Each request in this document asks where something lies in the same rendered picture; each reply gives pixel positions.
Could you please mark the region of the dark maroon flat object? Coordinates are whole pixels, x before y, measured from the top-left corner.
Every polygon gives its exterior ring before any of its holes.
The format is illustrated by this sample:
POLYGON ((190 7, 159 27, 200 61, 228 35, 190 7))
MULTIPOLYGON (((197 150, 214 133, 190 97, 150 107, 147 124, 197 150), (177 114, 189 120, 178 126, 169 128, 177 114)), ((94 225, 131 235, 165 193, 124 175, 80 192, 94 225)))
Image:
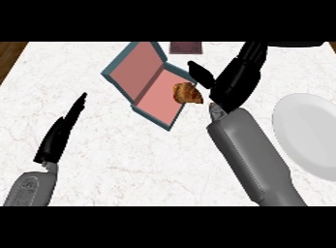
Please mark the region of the dark maroon flat object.
POLYGON ((202 54, 200 42, 171 42, 168 52, 171 54, 202 54))

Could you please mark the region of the dark appliance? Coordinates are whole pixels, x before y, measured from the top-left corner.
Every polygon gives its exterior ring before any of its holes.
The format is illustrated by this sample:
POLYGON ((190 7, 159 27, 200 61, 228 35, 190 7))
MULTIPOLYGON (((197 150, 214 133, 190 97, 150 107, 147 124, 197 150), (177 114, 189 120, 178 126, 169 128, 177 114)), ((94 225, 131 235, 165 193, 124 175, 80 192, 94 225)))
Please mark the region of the dark appliance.
POLYGON ((270 47, 320 47, 324 42, 267 42, 270 47))

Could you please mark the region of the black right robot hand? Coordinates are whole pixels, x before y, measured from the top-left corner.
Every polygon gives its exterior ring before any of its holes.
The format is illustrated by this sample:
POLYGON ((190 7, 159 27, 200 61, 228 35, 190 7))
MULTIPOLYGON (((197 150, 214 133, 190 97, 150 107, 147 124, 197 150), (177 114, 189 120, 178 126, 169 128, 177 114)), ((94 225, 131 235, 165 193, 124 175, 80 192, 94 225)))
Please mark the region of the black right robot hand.
POLYGON ((218 77, 193 61, 187 62, 189 75, 211 90, 209 98, 225 113, 246 102, 261 80, 267 42, 246 42, 218 77))

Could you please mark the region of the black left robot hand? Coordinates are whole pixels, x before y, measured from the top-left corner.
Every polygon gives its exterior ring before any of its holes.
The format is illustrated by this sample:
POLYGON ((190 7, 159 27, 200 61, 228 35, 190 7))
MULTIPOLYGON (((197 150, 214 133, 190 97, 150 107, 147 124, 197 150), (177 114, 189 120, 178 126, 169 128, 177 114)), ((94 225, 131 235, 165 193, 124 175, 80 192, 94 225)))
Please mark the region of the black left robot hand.
POLYGON ((35 152, 34 163, 59 162, 66 148, 72 126, 84 109, 85 96, 87 93, 83 93, 72 104, 66 116, 60 117, 53 123, 35 152))

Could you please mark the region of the white plate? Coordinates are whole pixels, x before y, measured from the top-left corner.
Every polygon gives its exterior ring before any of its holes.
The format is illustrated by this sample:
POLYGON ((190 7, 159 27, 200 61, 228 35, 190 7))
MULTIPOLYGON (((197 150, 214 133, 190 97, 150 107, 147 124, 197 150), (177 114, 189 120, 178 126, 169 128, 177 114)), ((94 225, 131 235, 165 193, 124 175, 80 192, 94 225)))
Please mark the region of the white plate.
POLYGON ((271 126, 292 161, 336 182, 336 105, 312 94, 290 94, 276 104, 271 126))

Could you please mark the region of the brown croissant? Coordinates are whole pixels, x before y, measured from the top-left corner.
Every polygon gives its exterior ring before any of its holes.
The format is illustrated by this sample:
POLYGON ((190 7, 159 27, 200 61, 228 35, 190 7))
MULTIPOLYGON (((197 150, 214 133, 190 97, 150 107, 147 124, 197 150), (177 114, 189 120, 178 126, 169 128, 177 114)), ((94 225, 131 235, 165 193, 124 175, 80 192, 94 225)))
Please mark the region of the brown croissant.
POLYGON ((172 87, 172 98, 180 104, 203 103, 200 92, 190 82, 181 82, 172 87))

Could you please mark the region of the open pink and teal box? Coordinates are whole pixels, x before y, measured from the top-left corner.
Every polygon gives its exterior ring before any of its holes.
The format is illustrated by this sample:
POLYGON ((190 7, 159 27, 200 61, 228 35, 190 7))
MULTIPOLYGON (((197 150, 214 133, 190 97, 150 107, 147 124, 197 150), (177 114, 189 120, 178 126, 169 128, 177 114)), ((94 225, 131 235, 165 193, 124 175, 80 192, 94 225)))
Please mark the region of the open pink and teal box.
POLYGON ((106 81, 130 102, 130 107, 167 131, 184 105, 172 98, 172 87, 197 81, 169 64, 158 42, 131 42, 102 71, 106 81))

